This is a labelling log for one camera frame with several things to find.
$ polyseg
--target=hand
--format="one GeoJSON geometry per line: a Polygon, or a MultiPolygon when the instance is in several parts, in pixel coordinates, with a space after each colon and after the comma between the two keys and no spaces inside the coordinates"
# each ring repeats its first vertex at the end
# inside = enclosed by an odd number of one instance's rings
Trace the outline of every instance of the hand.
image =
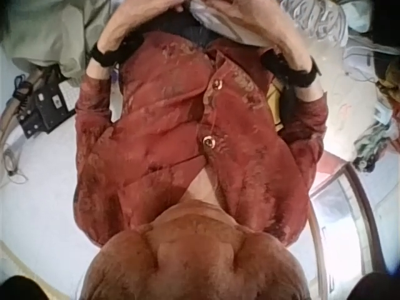
{"type": "Polygon", "coordinates": [[[232,22],[270,41],[292,69],[311,70],[312,61],[294,21],[276,0],[203,0],[232,22]]]}
{"type": "Polygon", "coordinates": [[[117,8],[99,38],[101,52],[116,50],[134,28],[165,13],[170,8],[182,11],[184,0],[125,0],[117,8]]]}
{"type": "Polygon", "coordinates": [[[277,46],[288,40],[301,39],[293,20],[280,8],[276,0],[203,1],[232,22],[260,34],[277,46]]]}

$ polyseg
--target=sleeve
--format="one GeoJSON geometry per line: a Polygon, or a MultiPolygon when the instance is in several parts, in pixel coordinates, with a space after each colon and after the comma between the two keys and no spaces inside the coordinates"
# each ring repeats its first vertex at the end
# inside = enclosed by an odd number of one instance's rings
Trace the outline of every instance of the sleeve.
{"type": "Polygon", "coordinates": [[[84,75],[76,103],[76,168],[80,175],[84,162],[103,132],[111,126],[111,80],[84,75]]]}
{"type": "Polygon", "coordinates": [[[317,163],[324,152],[327,118],[326,93],[313,102],[297,99],[292,121],[279,132],[289,146],[308,190],[313,185],[317,163]]]}
{"type": "Polygon", "coordinates": [[[122,212],[106,175],[99,170],[96,157],[89,159],[94,145],[111,126],[111,80],[85,75],[76,104],[77,188],[74,217],[78,227],[97,245],[118,233],[122,212]]]}

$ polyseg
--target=black wrist strap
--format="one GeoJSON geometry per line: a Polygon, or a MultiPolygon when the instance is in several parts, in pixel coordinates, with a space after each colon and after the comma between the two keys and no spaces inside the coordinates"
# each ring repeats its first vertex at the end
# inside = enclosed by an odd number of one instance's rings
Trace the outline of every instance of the black wrist strap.
{"type": "Polygon", "coordinates": [[[124,38],[120,47],[115,51],[102,53],[96,43],[92,48],[91,57],[104,68],[112,67],[115,64],[122,64],[127,61],[142,46],[143,42],[142,35],[132,32],[124,38]]]}
{"type": "Polygon", "coordinates": [[[289,67],[288,62],[282,54],[276,54],[273,50],[265,52],[261,56],[261,64],[271,71],[284,85],[296,86],[299,88],[309,87],[321,75],[315,60],[312,60],[310,72],[297,71],[289,67]]]}

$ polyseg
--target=red patterned shirt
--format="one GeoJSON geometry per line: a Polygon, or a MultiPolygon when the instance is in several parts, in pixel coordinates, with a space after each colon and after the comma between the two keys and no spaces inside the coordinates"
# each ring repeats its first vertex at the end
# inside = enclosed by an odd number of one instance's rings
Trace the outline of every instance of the red patterned shirt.
{"type": "Polygon", "coordinates": [[[163,32],[145,35],[120,77],[117,122],[110,80],[86,76],[76,106],[74,215],[92,241],[150,223],[206,165],[238,223],[284,244],[298,238],[323,153],[325,95],[297,101],[276,132],[265,97],[273,75],[255,47],[218,39],[203,51],[163,32]]]}

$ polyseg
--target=skin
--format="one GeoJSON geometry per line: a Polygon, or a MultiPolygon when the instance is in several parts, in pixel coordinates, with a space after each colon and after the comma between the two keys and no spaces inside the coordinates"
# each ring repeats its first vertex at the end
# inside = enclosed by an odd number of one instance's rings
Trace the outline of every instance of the skin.
{"type": "MultiPolygon", "coordinates": [[[[98,49],[117,49],[129,31],[170,8],[180,10],[183,2],[125,0],[101,34],[98,49]]],[[[305,43],[275,0],[204,2],[270,40],[292,69],[311,70],[305,43]]],[[[110,72],[93,59],[87,68],[95,79],[107,79],[110,72]]],[[[317,79],[296,93],[311,102],[323,96],[323,89],[317,79]]],[[[226,214],[209,175],[203,170],[181,201],[151,224],[112,238],[89,268],[84,299],[122,299],[118,284],[125,281],[124,293],[135,299],[306,299],[307,284],[296,259],[274,237],[252,232],[226,214]],[[215,286],[199,288],[210,282],[215,286]],[[215,289],[218,295],[207,294],[215,289]]]]}

